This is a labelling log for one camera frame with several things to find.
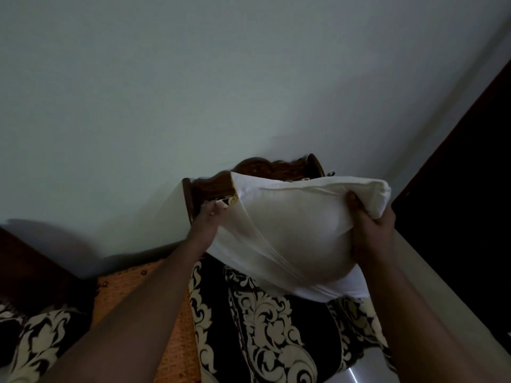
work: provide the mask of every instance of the hand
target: hand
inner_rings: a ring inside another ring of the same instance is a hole
[[[215,201],[204,203],[188,232],[187,243],[202,255],[211,246],[226,212],[227,207],[223,204],[217,204]]]
[[[346,204],[353,220],[353,257],[362,271],[394,265],[395,214],[390,205],[387,205],[381,218],[373,220],[354,192],[346,194]]]

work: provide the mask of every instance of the wall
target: wall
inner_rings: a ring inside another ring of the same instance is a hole
[[[398,193],[511,57],[509,11],[2,0],[0,223],[88,275],[97,259],[182,238],[179,181],[247,157],[312,152]]]

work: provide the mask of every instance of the carved wooden headboard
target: carved wooden headboard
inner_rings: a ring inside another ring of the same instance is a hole
[[[316,156],[309,154],[291,162],[281,160],[270,162],[261,157],[253,157],[243,160],[232,171],[223,170],[209,179],[192,181],[185,178],[182,184],[190,223],[199,214],[200,206],[205,201],[234,195],[235,191],[230,180],[231,172],[282,181],[316,179],[324,176],[323,168]]]

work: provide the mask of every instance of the black and white damask bedsheet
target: black and white damask bedsheet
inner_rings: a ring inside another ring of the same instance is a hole
[[[189,292],[203,383],[323,382],[368,347],[395,371],[370,299],[271,297],[209,255],[195,264]]]

